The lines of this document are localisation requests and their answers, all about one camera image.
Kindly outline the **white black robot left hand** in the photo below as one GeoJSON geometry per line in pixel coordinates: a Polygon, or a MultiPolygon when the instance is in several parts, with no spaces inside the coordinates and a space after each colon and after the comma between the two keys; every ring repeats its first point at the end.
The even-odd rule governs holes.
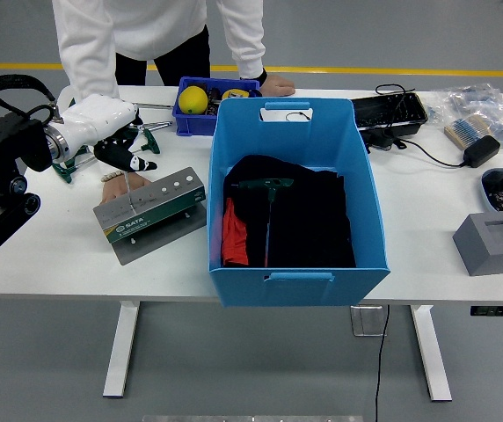
{"type": "Polygon", "coordinates": [[[129,148],[140,132],[138,106],[119,98],[92,94],[45,127],[53,161],[70,160],[83,146],[120,171],[153,171],[157,165],[135,156],[129,148]]]}

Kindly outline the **person's left hand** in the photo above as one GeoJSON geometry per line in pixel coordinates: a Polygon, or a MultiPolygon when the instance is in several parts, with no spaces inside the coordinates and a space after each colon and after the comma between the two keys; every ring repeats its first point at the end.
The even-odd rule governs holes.
{"type": "Polygon", "coordinates": [[[295,94],[295,84],[282,76],[268,74],[259,91],[263,97],[288,97],[295,94]]]}

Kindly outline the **person's right hand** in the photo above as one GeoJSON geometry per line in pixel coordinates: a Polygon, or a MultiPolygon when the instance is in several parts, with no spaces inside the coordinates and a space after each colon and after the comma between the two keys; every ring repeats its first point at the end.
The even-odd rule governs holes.
{"type": "Polygon", "coordinates": [[[101,180],[103,182],[101,204],[114,200],[129,190],[136,190],[151,184],[149,180],[135,172],[115,171],[105,175],[101,180]]]}

